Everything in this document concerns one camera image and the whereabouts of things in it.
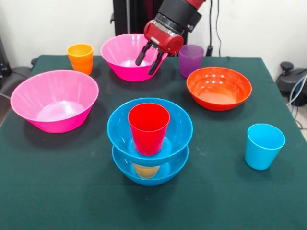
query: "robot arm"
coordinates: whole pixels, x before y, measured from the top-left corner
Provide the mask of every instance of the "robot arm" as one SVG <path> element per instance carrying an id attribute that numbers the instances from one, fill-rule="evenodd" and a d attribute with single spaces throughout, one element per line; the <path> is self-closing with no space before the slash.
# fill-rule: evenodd
<path id="1" fill-rule="evenodd" d="M 158 57 L 148 71 L 148 74 L 153 75 L 164 53 L 177 54 L 184 44 L 184 32 L 192 32 L 201 19 L 197 10 L 205 1 L 164 0 L 155 19 L 145 26 L 144 35 L 148 43 L 139 54 L 136 65 L 141 64 L 150 47 L 158 49 Z"/>

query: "green tablecloth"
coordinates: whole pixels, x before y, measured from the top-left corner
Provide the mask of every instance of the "green tablecloth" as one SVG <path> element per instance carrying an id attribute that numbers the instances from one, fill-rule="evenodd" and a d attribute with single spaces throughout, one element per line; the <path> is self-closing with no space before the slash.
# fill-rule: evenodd
<path id="1" fill-rule="evenodd" d="M 208 111 L 189 95 L 176 57 L 145 82 L 119 79 L 101 57 L 92 77 L 100 94 L 88 119 L 48 134 L 10 112 L 0 128 L 0 228 L 3 230 L 307 229 L 307 144 L 260 58 L 209 57 L 203 66 L 235 69 L 253 85 L 228 112 Z M 66 56 L 40 56 L 32 75 L 71 69 Z M 139 97 L 182 106 L 194 124 L 189 160 L 170 182 L 143 187 L 112 160 L 110 114 Z M 280 128 L 286 145 L 270 169 L 244 162 L 247 128 Z"/>

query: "plastic cup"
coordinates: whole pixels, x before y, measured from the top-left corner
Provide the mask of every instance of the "plastic cup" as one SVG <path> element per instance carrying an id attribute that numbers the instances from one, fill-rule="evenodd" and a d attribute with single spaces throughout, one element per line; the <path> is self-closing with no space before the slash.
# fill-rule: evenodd
<path id="1" fill-rule="evenodd" d="M 170 120 L 168 111 L 155 103 L 142 103 L 128 113 L 135 149 L 142 155 L 153 156 L 162 146 Z"/>
<path id="2" fill-rule="evenodd" d="M 89 44 L 74 44 L 67 49 L 73 70 L 91 74 L 93 70 L 94 49 Z"/>
<path id="3" fill-rule="evenodd" d="M 141 166 L 138 164 L 133 163 L 133 167 L 137 173 L 137 175 L 144 179 L 150 179 L 157 175 L 160 166 L 154 166 L 154 167 L 147 167 L 147 166 Z"/>
<path id="4" fill-rule="evenodd" d="M 253 169 L 270 167 L 286 142 L 282 131 L 268 124 L 255 124 L 248 129 L 245 161 Z"/>
<path id="5" fill-rule="evenodd" d="M 197 45 L 185 45 L 179 52 L 180 74 L 187 78 L 201 67 L 204 49 Z"/>

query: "pink bowl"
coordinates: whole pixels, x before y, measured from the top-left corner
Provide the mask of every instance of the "pink bowl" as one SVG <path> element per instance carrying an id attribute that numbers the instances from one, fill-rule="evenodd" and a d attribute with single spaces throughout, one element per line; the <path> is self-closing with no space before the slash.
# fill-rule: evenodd
<path id="1" fill-rule="evenodd" d="M 90 76 L 72 70 L 35 75 L 12 93 L 15 113 L 48 133 L 64 133 L 80 126 L 98 97 Z"/>
<path id="2" fill-rule="evenodd" d="M 151 64 L 156 60 L 158 51 L 150 48 L 146 52 L 144 61 L 140 66 L 135 60 L 148 41 L 143 34 L 123 34 L 106 41 L 101 47 L 101 56 L 107 61 L 113 71 L 126 81 L 144 81 L 151 78 L 147 72 Z M 163 55 L 161 64 L 167 54 Z"/>

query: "stacked blue bowls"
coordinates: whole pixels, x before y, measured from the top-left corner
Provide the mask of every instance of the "stacked blue bowls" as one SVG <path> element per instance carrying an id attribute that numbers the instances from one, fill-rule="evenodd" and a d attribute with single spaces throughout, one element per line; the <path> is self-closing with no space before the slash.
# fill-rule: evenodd
<path id="1" fill-rule="evenodd" d="M 170 114 L 163 147 L 154 156 L 139 154 L 132 139 L 128 113 L 141 103 L 159 104 Z M 160 98 L 139 98 L 121 105 L 112 113 L 107 124 L 107 133 L 113 144 L 113 160 L 122 173 L 135 183 L 155 186 L 171 180 L 186 164 L 193 124 L 187 112 L 173 102 Z M 160 166 L 160 168 L 154 177 L 145 179 L 138 176 L 133 163 L 147 167 Z"/>

